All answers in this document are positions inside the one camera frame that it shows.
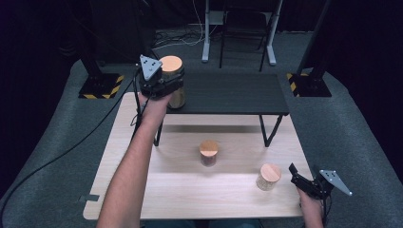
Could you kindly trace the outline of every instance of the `yellow and black tape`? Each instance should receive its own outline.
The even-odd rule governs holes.
[[[309,76],[306,73],[301,74],[301,76]],[[292,73],[287,73],[288,83],[290,83],[291,91],[293,92],[295,97],[299,97],[298,87],[296,84],[296,75]]]
[[[106,93],[84,93],[80,94],[79,98],[85,98],[85,99],[110,99],[114,98],[116,93],[119,91],[119,88],[121,87],[122,81],[124,80],[124,75],[121,75],[118,77],[116,80],[116,84],[114,87],[111,88],[110,92]]]

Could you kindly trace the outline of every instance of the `cork lid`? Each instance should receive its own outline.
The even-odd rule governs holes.
[[[161,68],[165,73],[175,72],[182,67],[182,59],[177,56],[168,55],[163,57],[160,61],[163,62]]]
[[[278,181],[281,178],[281,171],[278,166],[271,163],[264,164],[260,169],[261,176],[270,182]]]
[[[199,146],[199,149],[205,157],[215,156],[217,152],[219,152],[219,146],[212,140],[203,141]]]

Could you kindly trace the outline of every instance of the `chair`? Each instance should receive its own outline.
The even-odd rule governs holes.
[[[265,12],[272,12],[275,6],[269,0],[224,0],[221,34],[220,68],[225,47],[225,39],[233,37],[237,39],[260,38],[257,50],[263,48],[260,60],[261,71],[263,61],[267,54],[267,44],[271,28],[271,18],[266,18]]]

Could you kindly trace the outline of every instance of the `tabletop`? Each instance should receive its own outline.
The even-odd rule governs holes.
[[[97,219],[106,189],[129,144],[135,116],[134,93],[126,93],[87,201],[86,219]],[[276,116],[264,116],[273,127]],[[218,143],[214,166],[201,163],[199,145]],[[261,141],[255,115],[166,115],[163,137],[153,146],[142,219],[278,218],[301,216],[299,196],[291,183],[291,164],[312,179],[291,117],[283,118],[270,147]],[[260,168],[273,163],[281,170],[274,189],[256,185]]]

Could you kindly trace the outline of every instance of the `black table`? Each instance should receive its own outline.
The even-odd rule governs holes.
[[[259,115],[264,145],[268,147],[276,135],[282,117],[289,114],[277,75],[264,73],[209,74],[186,73],[184,75],[185,105],[179,109],[167,109],[167,114],[222,114]],[[269,138],[263,115],[278,115]],[[158,146],[161,130],[154,142]]]

